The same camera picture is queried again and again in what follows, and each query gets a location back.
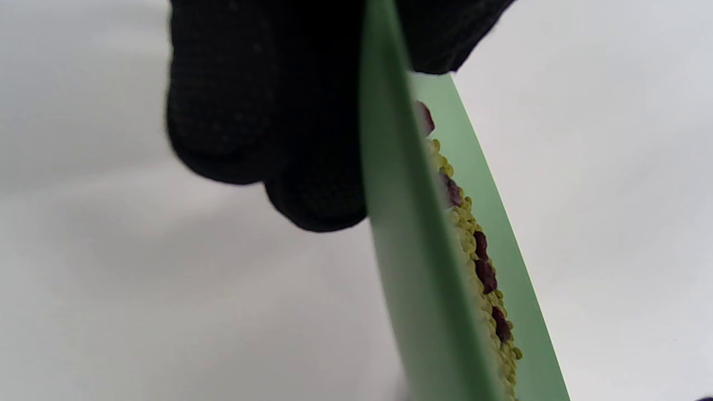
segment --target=black glove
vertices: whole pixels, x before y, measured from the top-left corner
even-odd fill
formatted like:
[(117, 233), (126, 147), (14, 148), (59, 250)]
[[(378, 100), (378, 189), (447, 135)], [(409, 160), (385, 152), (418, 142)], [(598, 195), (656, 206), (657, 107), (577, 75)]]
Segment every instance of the black glove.
[[(398, 0), (415, 71), (457, 70), (514, 0)], [(366, 217), (358, 75), (363, 0), (172, 0), (173, 150), (216, 181), (262, 181), (310, 231)]]

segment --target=green plastic tray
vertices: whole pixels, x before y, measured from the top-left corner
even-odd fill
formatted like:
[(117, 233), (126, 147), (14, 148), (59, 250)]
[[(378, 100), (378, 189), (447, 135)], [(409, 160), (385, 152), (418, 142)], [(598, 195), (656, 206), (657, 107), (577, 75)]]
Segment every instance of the green plastic tray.
[(414, 401), (501, 401), (478, 298), (466, 285), (445, 200), (424, 146), (414, 99), (473, 198), (506, 294), (522, 401), (568, 401), (567, 390), (503, 204), (450, 76), (415, 76), (391, 0), (368, 0), (360, 124), (366, 201), (381, 281)]

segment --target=finger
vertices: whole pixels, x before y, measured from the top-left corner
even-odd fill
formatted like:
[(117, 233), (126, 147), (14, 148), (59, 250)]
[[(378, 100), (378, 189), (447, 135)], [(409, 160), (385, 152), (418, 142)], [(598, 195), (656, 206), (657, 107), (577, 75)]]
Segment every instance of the finger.
[(323, 86), (293, 3), (172, 1), (168, 136), (196, 173), (237, 184), (268, 179), (311, 137)]

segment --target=yellow seed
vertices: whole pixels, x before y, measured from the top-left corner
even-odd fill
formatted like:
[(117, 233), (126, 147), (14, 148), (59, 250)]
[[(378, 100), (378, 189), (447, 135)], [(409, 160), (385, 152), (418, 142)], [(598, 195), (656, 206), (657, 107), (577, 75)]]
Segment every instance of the yellow seed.
[(446, 164), (445, 166), (443, 166), (443, 172), (451, 178), (453, 178), (453, 174), (455, 173), (455, 171), (453, 171), (453, 166), (451, 166), (450, 164)]
[(451, 210), (448, 213), (448, 217), (451, 219), (451, 223), (456, 224), (460, 219), (460, 215), (455, 210)]
[(442, 155), (436, 155), (436, 165), (438, 166), (438, 169), (442, 169), (447, 163), (446, 158)]

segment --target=white background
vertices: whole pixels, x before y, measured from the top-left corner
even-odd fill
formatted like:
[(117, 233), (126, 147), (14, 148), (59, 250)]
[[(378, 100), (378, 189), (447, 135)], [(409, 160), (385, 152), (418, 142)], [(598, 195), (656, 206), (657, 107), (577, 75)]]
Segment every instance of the white background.
[[(0, 400), (395, 400), (368, 226), (172, 158), (164, 3), (0, 0)], [(519, 0), (457, 76), (574, 401), (713, 392), (712, 12)]]

